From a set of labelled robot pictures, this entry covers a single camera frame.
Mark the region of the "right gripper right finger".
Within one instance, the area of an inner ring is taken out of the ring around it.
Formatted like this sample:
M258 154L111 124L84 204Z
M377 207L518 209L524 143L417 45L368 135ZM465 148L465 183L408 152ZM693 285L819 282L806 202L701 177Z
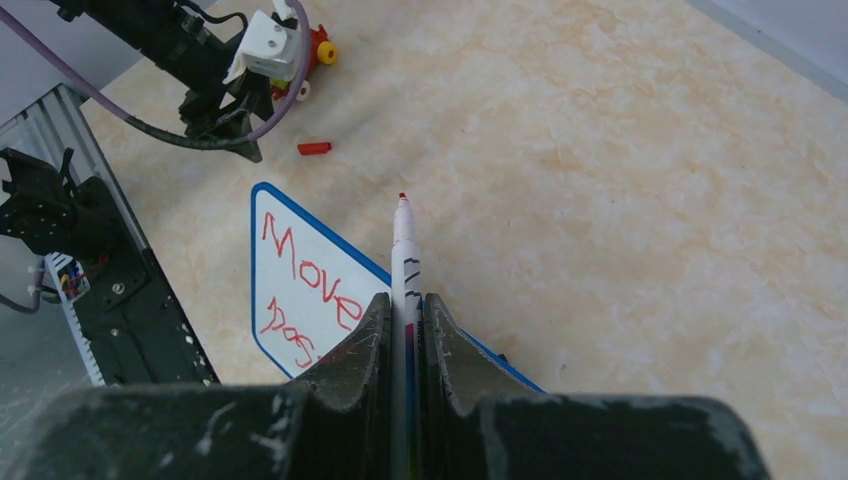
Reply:
M487 355L436 294L421 324L425 479L766 479L746 423L700 396L553 394Z

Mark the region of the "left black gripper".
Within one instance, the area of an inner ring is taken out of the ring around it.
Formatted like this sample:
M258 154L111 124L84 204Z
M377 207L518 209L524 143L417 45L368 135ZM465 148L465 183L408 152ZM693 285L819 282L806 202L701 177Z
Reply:
M186 126L185 136L191 140L245 137L253 131L253 116L268 120L274 113L269 86L239 88L233 100L221 105L237 40L224 42L206 25L237 19L246 27L247 18L240 12L215 17L193 1L53 0L52 3L63 20L70 22L87 15L191 89L178 110Z

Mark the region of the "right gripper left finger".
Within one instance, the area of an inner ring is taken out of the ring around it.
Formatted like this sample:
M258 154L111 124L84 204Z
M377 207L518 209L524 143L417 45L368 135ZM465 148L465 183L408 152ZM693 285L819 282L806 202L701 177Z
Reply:
M273 385L148 384L58 397L10 479L386 479L391 306L297 378Z

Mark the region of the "red marker cap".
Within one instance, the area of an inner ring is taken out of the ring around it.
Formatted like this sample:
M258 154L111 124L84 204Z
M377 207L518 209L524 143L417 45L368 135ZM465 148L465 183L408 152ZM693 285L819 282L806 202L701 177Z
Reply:
M302 156L325 155L332 151L331 142L309 142L297 145L297 150Z

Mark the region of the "blue framed whiteboard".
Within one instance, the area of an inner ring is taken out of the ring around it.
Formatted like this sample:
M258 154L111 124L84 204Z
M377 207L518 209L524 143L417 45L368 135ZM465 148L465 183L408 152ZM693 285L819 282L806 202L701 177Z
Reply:
M293 379L327 358L390 296L385 270L273 185L251 193L252 334Z

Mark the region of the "red white marker pen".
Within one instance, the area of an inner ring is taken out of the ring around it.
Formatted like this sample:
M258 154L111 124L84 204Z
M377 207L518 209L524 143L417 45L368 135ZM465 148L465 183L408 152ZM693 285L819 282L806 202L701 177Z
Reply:
M391 249L390 473L414 479L417 456L417 333L422 318L422 279L411 202L399 194Z

